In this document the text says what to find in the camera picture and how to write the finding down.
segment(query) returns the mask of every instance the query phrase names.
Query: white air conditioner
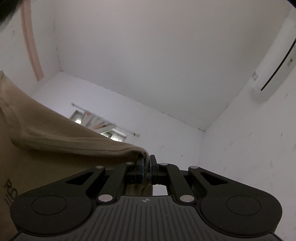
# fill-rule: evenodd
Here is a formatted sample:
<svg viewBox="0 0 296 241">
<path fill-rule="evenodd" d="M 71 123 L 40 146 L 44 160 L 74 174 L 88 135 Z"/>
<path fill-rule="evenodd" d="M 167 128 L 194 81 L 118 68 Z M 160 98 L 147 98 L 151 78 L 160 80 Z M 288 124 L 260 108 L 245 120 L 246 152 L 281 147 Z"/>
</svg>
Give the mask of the white air conditioner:
<svg viewBox="0 0 296 241">
<path fill-rule="evenodd" d="M 256 92 L 269 92 L 272 95 L 288 77 L 296 65 L 295 40 L 296 22 L 288 17 L 249 80 Z"/>
</svg>

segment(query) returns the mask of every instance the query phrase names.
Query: window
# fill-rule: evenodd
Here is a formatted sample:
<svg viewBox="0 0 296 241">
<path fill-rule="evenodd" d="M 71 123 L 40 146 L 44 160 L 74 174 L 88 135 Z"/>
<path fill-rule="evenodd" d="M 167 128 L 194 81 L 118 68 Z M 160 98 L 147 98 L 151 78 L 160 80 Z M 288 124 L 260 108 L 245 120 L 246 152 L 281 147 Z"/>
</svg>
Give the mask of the window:
<svg viewBox="0 0 296 241">
<path fill-rule="evenodd" d="M 70 120 L 76 122 L 77 124 L 81 124 L 83 116 L 84 114 L 82 112 L 76 110 L 73 115 L 71 115 Z M 119 127 L 115 127 L 110 131 L 101 133 L 101 135 L 118 142 L 123 142 L 126 139 L 126 134 Z"/>
</svg>

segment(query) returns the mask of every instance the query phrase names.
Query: pink strip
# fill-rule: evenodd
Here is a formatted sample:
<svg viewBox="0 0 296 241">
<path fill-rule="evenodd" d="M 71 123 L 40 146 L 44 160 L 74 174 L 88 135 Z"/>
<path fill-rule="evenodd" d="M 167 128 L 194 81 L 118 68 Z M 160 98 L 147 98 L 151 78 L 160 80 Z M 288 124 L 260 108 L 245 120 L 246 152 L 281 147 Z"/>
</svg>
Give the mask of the pink strip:
<svg viewBox="0 0 296 241">
<path fill-rule="evenodd" d="M 32 69 L 36 76 L 37 81 L 43 79 L 44 74 L 39 61 L 36 44 L 33 35 L 32 14 L 31 14 L 31 0 L 24 0 L 21 5 L 21 19 L 22 31 L 24 33 L 25 44 Z"/>
</svg>

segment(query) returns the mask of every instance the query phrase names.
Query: white wall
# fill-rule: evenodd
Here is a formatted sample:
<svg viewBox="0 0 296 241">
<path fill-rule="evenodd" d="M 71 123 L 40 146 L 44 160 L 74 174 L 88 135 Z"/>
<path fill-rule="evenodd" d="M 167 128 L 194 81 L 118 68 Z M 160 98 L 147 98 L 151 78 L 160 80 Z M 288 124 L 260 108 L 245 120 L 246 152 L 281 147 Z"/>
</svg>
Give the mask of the white wall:
<svg viewBox="0 0 296 241">
<path fill-rule="evenodd" d="M 203 132 L 101 86 L 60 72 L 33 98 L 66 117 L 76 110 L 71 106 L 74 102 L 139 133 L 139 138 L 128 136 L 126 142 L 145 148 L 158 163 L 172 163 L 183 170 L 197 164 Z"/>
<path fill-rule="evenodd" d="M 276 234 L 296 240 L 296 68 L 264 103 L 245 86 L 206 130 L 199 166 L 274 195 L 283 207 Z"/>
<path fill-rule="evenodd" d="M 53 1 L 31 1 L 31 10 L 36 48 L 45 76 L 43 80 L 37 82 L 32 70 L 24 42 L 20 11 L 0 33 L 0 70 L 30 96 L 60 71 Z"/>
</svg>

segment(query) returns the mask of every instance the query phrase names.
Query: white ceiling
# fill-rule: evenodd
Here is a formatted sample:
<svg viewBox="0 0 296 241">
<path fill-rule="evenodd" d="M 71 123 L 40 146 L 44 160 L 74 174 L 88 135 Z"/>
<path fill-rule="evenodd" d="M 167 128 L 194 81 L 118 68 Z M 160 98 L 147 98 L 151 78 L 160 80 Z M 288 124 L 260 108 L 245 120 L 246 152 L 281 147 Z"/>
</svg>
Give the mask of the white ceiling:
<svg viewBox="0 0 296 241">
<path fill-rule="evenodd" d="M 62 70 L 205 130 L 271 46 L 287 0 L 56 0 Z"/>
</svg>

